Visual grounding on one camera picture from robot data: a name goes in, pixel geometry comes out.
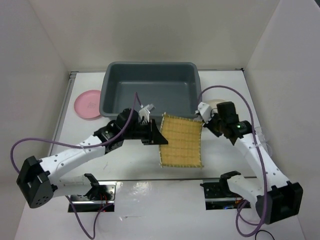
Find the grey plastic bin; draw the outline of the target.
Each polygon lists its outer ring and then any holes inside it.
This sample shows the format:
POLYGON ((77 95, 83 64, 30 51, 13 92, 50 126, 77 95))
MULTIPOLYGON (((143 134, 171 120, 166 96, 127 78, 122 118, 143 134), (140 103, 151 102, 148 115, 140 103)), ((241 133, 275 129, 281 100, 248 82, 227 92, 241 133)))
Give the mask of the grey plastic bin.
POLYGON ((201 81, 191 62, 113 62, 105 72, 99 102, 100 115, 115 119, 138 95, 142 105, 153 104, 151 116, 193 118, 201 81))

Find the pink plate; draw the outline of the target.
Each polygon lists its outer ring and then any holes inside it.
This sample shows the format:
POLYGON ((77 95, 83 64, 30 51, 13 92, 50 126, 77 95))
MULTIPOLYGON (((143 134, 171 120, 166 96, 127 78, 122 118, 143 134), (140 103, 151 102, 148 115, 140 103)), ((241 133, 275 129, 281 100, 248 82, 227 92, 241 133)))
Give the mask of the pink plate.
POLYGON ((81 93, 74 101, 74 111, 82 119, 91 120, 100 114, 100 90, 88 90, 81 93))

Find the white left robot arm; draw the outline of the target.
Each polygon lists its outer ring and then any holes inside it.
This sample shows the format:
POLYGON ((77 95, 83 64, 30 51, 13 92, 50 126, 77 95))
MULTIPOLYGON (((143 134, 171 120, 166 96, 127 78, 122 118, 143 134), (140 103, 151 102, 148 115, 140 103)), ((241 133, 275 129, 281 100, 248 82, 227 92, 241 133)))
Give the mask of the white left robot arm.
POLYGON ((36 209, 52 198, 71 195, 84 196, 91 201, 110 200, 108 188, 100 184, 93 174, 84 173, 71 179, 64 176, 75 168, 120 148, 125 140, 141 140, 143 145, 168 144, 154 119, 141 116, 132 108, 126 108, 115 120, 111 120, 75 147, 42 159, 28 157, 16 180, 28 206, 36 209))

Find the clear plastic cup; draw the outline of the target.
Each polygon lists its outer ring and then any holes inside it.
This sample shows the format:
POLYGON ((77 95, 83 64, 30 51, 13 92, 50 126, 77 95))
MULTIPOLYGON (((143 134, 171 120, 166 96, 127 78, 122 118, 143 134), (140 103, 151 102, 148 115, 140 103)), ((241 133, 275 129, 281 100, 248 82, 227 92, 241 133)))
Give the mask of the clear plastic cup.
POLYGON ((270 157, 273 155, 273 150, 269 144, 266 143, 264 145, 264 149, 270 157))
POLYGON ((264 133, 264 130, 262 127, 258 126, 258 127, 255 127, 255 133, 257 135, 257 138, 259 139, 259 141, 261 143, 266 143, 267 142, 267 137, 264 133))

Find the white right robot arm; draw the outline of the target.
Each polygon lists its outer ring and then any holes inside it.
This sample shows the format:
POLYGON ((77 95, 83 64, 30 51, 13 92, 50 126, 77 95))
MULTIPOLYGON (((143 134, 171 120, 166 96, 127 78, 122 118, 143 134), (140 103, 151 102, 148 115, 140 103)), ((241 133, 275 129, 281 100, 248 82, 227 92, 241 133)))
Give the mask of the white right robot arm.
POLYGON ((254 207, 262 221, 269 225, 296 216, 300 211, 303 188, 298 182, 291 182, 276 166, 262 146, 253 126, 247 120, 241 121, 233 102, 220 102, 212 108, 200 102, 197 114, 216 137, 230 140, 244 156, 255 173, 259 183, 250 182, 240 172, 224 173, 219 179, 219 191, 229 197, 237 194, 254 207))

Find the woven bamboo mat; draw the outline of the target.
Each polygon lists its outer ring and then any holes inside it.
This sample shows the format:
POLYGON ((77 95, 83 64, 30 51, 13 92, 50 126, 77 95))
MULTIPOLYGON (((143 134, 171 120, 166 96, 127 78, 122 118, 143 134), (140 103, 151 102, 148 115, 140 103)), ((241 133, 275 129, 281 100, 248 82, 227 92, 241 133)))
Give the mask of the woven bamboo mat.
POLYGON ((168 144, 159 146, 160 165, 171 168, 202 168, 202 123, 164 113, 160 133, 168 144))

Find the cream plate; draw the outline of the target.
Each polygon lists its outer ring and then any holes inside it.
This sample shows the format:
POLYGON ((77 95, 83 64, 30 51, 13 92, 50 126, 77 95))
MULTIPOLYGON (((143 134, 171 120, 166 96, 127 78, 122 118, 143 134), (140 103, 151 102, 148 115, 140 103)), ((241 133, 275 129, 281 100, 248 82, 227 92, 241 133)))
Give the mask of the cream plate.
POLYGON ((206 100, 204 103, 210 105, 211 108, 216 108, 217 104, 223 103, 225 102, 224 99, 210 99, 210 100, 206 100))

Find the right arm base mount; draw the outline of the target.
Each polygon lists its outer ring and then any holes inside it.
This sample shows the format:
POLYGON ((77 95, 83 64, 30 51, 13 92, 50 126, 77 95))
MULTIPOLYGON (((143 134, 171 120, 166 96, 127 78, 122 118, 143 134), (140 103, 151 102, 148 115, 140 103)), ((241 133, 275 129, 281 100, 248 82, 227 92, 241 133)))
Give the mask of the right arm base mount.
POLYGON ((218 178, 205 179, 199 185, 203 190, 207 211, 236 209, 244 201, 243 197, 236 193, 225 193, 218 178))

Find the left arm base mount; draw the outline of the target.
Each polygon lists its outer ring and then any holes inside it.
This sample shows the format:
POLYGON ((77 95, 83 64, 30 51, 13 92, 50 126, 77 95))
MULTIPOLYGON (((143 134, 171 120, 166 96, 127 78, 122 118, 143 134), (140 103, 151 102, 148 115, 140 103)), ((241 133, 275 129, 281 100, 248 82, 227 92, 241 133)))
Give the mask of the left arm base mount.
POLYGON ((99 192, 95 196, 71 195, 77 213, 114 212, 116 198, 116 181, 100 181, 99 192))

